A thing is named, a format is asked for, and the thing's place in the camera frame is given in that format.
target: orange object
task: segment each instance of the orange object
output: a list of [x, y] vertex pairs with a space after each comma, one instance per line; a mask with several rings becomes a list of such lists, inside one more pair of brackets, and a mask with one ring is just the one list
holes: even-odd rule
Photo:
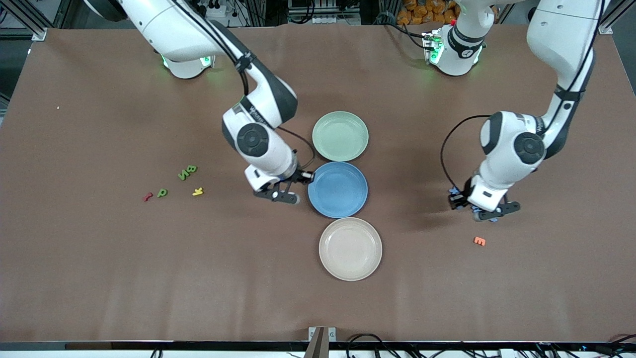
[[453, 10], [444, 11], [444, 23], [450, 24], [453, 22], [453, 20], [456, 20], [455, 12], [453, 12]]
[[408, 18], [406, 17], [406, 14], [408, 13], [408, 11], [406, 10], [402, 10], [400, 11], [397, 16], [396, 16], [396, 23], [398, 25], [408, 25]]
[[428, 11], [426, 10], [426, 6], [418, 5], [413, 10], [413, 15], [417, 17], [424, 17]]
[[446, 2], [444, 0], [428, 0], [426, 3], [426, 7], [431, 8], [431, 10], [439, 15], [444, 14], [444, 10], [446, 10]]
[[408, 11], [411, 11], [412, 9], [415, 9], [415, 7], [417, 6], [417, 1], [416, 0], [403, 0], [403, 4], [404, 4], [404, 7]]
[[479, 236], [475, 236], [475, 239], [473, 240], [473, 242], [476, 243], [477, 245], [486, 246], [486, 240], [482, 239]]
[[433, 21], [433, 12], [427, 12], [426, 15], [422, 18], [422, 23], [425, 24], [427, 22]]

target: cable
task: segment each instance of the cable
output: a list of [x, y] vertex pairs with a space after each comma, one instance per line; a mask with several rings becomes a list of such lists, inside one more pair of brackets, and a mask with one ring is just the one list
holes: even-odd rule
[[244, 27], [249, 27], [249, 22], [247, 21], [247, 17], [245, 17], [245, 14], [243, 13], [243, 8], [237, 4], [237, 0], [234, 0], [234, 11], [236, 11], [237, 8], [240, 11], [240, 15], [243, 16], [243, 20], [245, 20], [245, 25], [243, 25], [243, 21], [241, 21], [239, 17], [238, 20], [240, 21], [240, 24]]
[[353, 26], [353, 25], [349, 22], [349, 19], [347, 19], [347, 17], [345, 16], [344, 11], [340, 12], [340, 16], [342, 16], [342, 19], [343, 19], [344, 21], [346, 21], [346, 22], [347, 22], [347, 25], [349, 25], [349, 26]]
[[460, 125], [466, 123], [467, 121], [469, 121], [471, 119], [488, 118], [490, 116], [491, 115], [474, 115], [472, 117], [465, 118], [465, 119], [461, 120], [458, 124], [456, 124], [455, 127], [453, 127], [453, 129], [451, 129], [450, 132], [448, 132], [448, 134], [446, 135], [446, 138], [444, 138], [444, 142], [442, 142], [442, 144], [441, 144], [441, 150], [439, 151], [439, 161], [441, 163], [441, 168], [444, 171], [444, 175], [446, 175], [446, 179], [448, 179], [448, 181], [451, 183], [451, 185], [453, 185], [454, 188], [458, 188], [459, 189], [459, 187], [455, 184], [455, 182], [453, 182], [453, 180], [450, 178], [450, 175], [448, 175], [448, 171], [446, 170], [446, 165], [444, 164], [444, 147], [446, 146], [446, 142], [450, 138], [451, 134], [453, 134], [453, 132], [457, 128], [459, 128]]
[[601, 19], [603, 17], [603, 12], [604, 11], [605, 11], [605, 0], [601, 0], [600, 13], [598, 14], [597, 25], [596, 25], [596, 27], [594, 27], [592, 40], [590, 41], [590, 47], [588, 48], [587, 53], [585, 53], [585, 57], [583, 58], [583, 61], [581, 61], [581, 66], [579, 67], [579, 71], [576, 73], [576, 76], [574, 76], [574, 79], [573, 79], [572, 83], [570, 84], [570, 87], [567, 88], [568, 92], [570, 92], [572, 87], [574, 87], [574, 84], [576, 83], [576, 80], [579, 79], [579, 75], [581, 74], [581, 72], [583, 70], [583, 66], [585, 66], [585, 62], [588, 60], [588, 56], [590, 55], [590, 53], [592, 51], [592, 46], [594, 45], [594, 41], [596, 41], [596, 35], [597, 35], [598, 27], [600, 26], [600, 21], [601, 21]]
[[0, 20], [0, 24], [2, 24], [6, 20], [6, 16], [9, 15], [9, 12], [5, 10], [2, 6], [0, 6], [0, 16], [4, 13], [2, 20]]
[[306, 24], [307, 22], [309, 22], [309, 20], [311, 20], [314, 17], [314, 11], [315, 11], [315, 6], [316, 3], [314, 0], [311, 0], [311, 3], [307, 4], [307, 13], [305, 14], [305, 16], [300, 20], [300, 21], [295, 21], [292, 20], [291, 18], [288, 18], [287, 20], [290, 22], [293, 22], [294, 24]]
[[384, 349], [385, 349], [386, 351], [388, 351], [388, 352], [389, 352], [392, 356], [394, 356], [395, 358], [401, 358], [401, 357], [399, 356], [399, 354], [398, 354], [395, 350], [393, 350], [393, 349], [391, 349], [391, 348], [387, 347], [386, 343], [384, 343], [384, 342], [380, 339], [380, 337], [376, 336], [376, 335], [375, 335], [375, 334], [373, 334], [373, 333], [361, 333], [361, 334], [357, 334], [357, 335], [355, 335], [353, 338], [351, 338], [351, 339], [349, 340], [349, 343], [347, 344], [347, 358], [351, 358], [351, 356], [349, 355], [349, 348], [351, 347], [351, 343], [353, 343], [356, 339], [358, 339], [358, 338], [362, 338], [362, 337], [373, 337], [373, 338], [375, 338], [378, 342], [380, 342], [380, 344], [382, 344], [382, 346], [384, 347]]
[[243, 6], [245, 6], [245, 10], [247, 10], [247, 13], [250, 13], [250, 14], [252, 14], [252, 15], [254, 15], [254, 16], [256, 16], [256, 17], [260, 18], [262, 21], [265, 21], [265, 17], [262, 17], [262, 16], [261, 16], [261, 15], [259, 15], [258, 13], [253, 12], [252, 10], [250, 10], [250, 9], [247, 7], [247, 5], [246, 5], [246, 4], [243, 4]]
[[314, 148], [314, 146], [311, 143], [309, 143], [308, 140], [306, 140], [305, 138], [303, 138], [299, 134], [296, 134], [296, 133], [290, 131], [289, 129], [285, 129], [285, 128], [281, 127], [281, 126], [278, 126], [278, 129], [280, 129], [281, 131], [286, 132], [288, 134], [291, 134], [292, 136], [304, 141], [305, 144], [307, 144], [307, 146], [309, 147], [309, 149], [312, 150], [312, 158], [309, 159], [309, 161], [305, 165], [299, 166], [298, 169], [303, 170], [303, 169], [309, 167], [309, 165], [311, 165], [311, 163], [313, 163], [314, 160], [316, 159], [316, 149]]
[[[576, 72], [576, 75], [572, 79], [572, 83], [570, 83], [570, 85], [567, 87], [567, 90], [566, 90], [567, 92], [570, 92], [572, 90], [572, 87], [574, 87], [574, 84], [579, 80], [579, 76], [581, 75], [581, 72], [583, 71], [583, 67], [585, 67], [585, 62], [587, 62], [588, 57], [591, 54], [592, 47], [594, 46], [594, 41], [596, 41], [598, 27], [600, 26], [600, 22], [601, 22], [601, 19], [603, 17], [603, 12], [604, 11], [605, 11], [605, 0], [601, 0], [600, 14], [598, 14], [598, 20], [597, 20], [596, 27], [594, 27], [594, 32], [592, 34], [592, 40], [590, 41], [590, 46], [588, 47], [587, 52], [585, 53], [585, 56], [583, 57], [583, 61], [581, 61], [581, 65], [580, 65], [578, 71]], [[558, 112], [561, 110], [562, 106], [563, 106], [563, 100], [560, 101], [558, 107], [556, 108], [555, 115], [554, 115], [554, 117], [552, 117], [552, 120], [550, 121], [550, 124], [548, 124], [548, 126], [545, 128], [545, 131], [550, 129], [552, 124], [555, 122], [554, 118], [557, 117]]]
[[380, 25], [387, 25], [387, 26], [395, 27], [399, 32], [401, 32], [403, 34], [407, 34], [407, 35], [409, 35], [411, 37], [414, 37], [414, 38], [428, 38], [429, 37], [428, 35], [422, 35], [422, 34], [416, 34], [414, 32], [410, 32], [409, 30], [406, 29], [406, 25], [403, 25], [404, 29], [402, 29], [401, 27], [396, 26], [394, 24], [390, 24], [388, 22], [380, 24]]
[[620, 340], [612, 341], [611, 343], [621, 343], [621, 342], [624, 342], [626, 340], [630, 340], [632, 338], [636, 338], [636, 334], [630, 334], [628, 336], [625, 336], [625, 337], [621, 338]]
[[576, 355], [576, 354], [574, 354], [574, 353], [570, 352], [569, 350], [566, 350], [566, 351], [565, 351], [565, 353], [567, 353], [567, 354], [571, 355], [571, 356], [572, 356], [572, 358], [580, 358], [578, 355]]
[[161, 349], [161, 347], [156, 347], [155, 350], [152, 352], [152, 354], [150, 354], [150, 358], [155, 358], [155, 354], [159, 353], [157, 355], [156, 358], [162, 358], [163, 357], [163, 350]]
[[413, 344], [409, 344], [409, 346], [411, 346], [413, 349], [411, 350], [405, 350], [405, 352], [410, 355], [413, 358], [427, 358], [424, 354], [422, 354], [416, 346], [414, 346]]
[[417, 46], [419, 48], [423, 48], [424, 50], [431, 50], [431, 51], [435, 50], [433, 47], [423, 46], [423, 45], [420, 45], [419, 43], [417, 43], [417, 41], [415, 41], [415, 39], [413, 38], [411, 33], [406, 30], [406, 25], [403, 25], [403, 26], [404, 26], [404, 31], [406, 31], [406, 34], [408, 35], [408, 38], [410, 38], [411, 41], [413, 41], [415, 46]]
[[[228, 46], [227, 43], [225, 43], [225, 41], [223, 40], [223, 38], [221, 37], [221, 35], [218, 33], [218, 31], [214, 28], [214, 26], [212, 26], [210, 24], [210, 22], [208, 22], [207, 19], [203, 19], [204, 21], [207, 22], [208, 26], [204, 26], [201, 22], [199, 22], [188, 10], [186, 10], [181, 4], [179, 4], [179, 2], [177, 0], [172, 0], [172, 3], [175, 4], [175, 6], [177, 6], [179, 9], [181, 9], [181, 11], [186, 14], [186, 16], [188, 16], [190, 18], [190, 20], [194, 21], [194, 23], [196, 23], [197, 25], [199, 25], [199, 27], [201, 27], [201, 29], [203, 31], [205, 31], [205, 33], [210, 36], [210, 38], [216, 42], [219, 47], [221, 47], [221, 49], [223, 50], [223, 52], [225, 52], [225, 54], [230, 58], [230, 60], [232, 60], [232, 64], [236, 65], [236, 63], [238, 62], [236, 56], [234, 56], [234, 54], [232, 53], [232, 51], [230, 50], [230, 47]], [[247, 96], [249, 94], [249, 83], [247, 82], [247, 77], [245, 75], [244, 72], [239, 72], [238, 73], [241, 77], [241, 81], [243, 83], [243, 93], [245, 96]]]

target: table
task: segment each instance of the table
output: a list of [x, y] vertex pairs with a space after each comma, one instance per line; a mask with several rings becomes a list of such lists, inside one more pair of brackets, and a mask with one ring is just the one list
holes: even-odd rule
[[[636, 331], [636, 100], [610, 37], [595, 44], [564, 150], [510, 192], [522, 210], [477, 224], [448, 209], [446, 133], [470, 115], [547, 109], [556, 75], [526, 30], [495, 26], [481, 62], [458, 78], [427, 67], [393, 29], [235, 30], [298, 94], [288, 129], [309, 138], [335, 110], [369, 128], [353, 162], [370, 186], [356, 217], [375, 226], [384, 256], [360, 282], [322, 267], [317, 244], [332, 220], [304, 188], [298, 206], [252, 196], [221, 134], [241, 95], [228, 61], [179, 80], [136, 31], [50, 30], [0, 131], [0, 340], [300, 340], [320, 325], [387, 340]], [[483, 159], [480, 125], [448, 142], [456, 182]], [[199, 169], [182, 182], [188, 165]], [[193, 197], [198, 187], [205, 194]], [[161, 188], [168, 196], [143, 202]]]

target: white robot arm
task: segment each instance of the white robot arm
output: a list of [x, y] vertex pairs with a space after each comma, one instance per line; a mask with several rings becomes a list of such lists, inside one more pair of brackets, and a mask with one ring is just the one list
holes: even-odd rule
[[479, 60], [484, 38], [495, 22], [490, 7], [521, 1], [524, 0], [455, 0], [462, 9], [455, 25], [444, 25], [424, 40], [427, 62], [450, 76], [466, 74]]
[[475, 212], [478, 221], [520, 209], [519, 203], [505, 199], [506, 192], [565, 145], [570, 122], [591, 75], [592, 44], [606, 5], [604, 0], [539, 3], [527, 41], [532, 52], [557, 73], [548, 111], [541, 117], [500, 111], [486, 120], [480, 133], [486, 159], [464, 190], [449, 196], [453, 209], [471, 203], [480, 209]]
[[[85, 0], [98, 15], [125, 15], [148, 43], [169, 62], [169, 69], [182, 78], [197, 75], [206, 65], [200, 60], [226, 54], [241, 74], [243, 98], [223, 115], [222, 131], [227, 142], [250, 165], [245, 170], [258, 197], [297, 204], [289, 191], [292, 182], [308, 184], [313, 173], [299, 168], [295, 151], [274, 131], [296, 114], [298, 100], [291, 87], [275, 76], [228, 29], [208, 22], [183, 0]], [[244, 73], [256, 88], [249, 92]], [[286, 182], [285, 189], [280, 183]]]

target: metal bracket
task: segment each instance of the metal bracket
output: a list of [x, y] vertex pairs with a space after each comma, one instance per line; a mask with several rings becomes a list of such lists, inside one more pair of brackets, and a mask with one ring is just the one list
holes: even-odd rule
[[[312, 337], [314, 336], [315, 331], [316, 331], [316, 327], [309, 327], [309, 338], [308, 338], [308, 340], [312, 340]], [[329, 333], [329, 341], [330, 342], [335, 342], [336, 341], [336, 327], [329, 327], [328, 333]]]
[[333, 330], [334, 340], [336, 338], [336, 328], [329, 327], [309, 327], [309, 346], [305, 351], [305, 358], [329, 358], [329, 341]]
[[44, 39], [46, 38], [46, 33], [48, 32], [48, 27], [44, 28], [44, 31], [40, 34], [38, 33], [34, 33], [33, 36], [31, 37], [31, 41], [44, 41]]

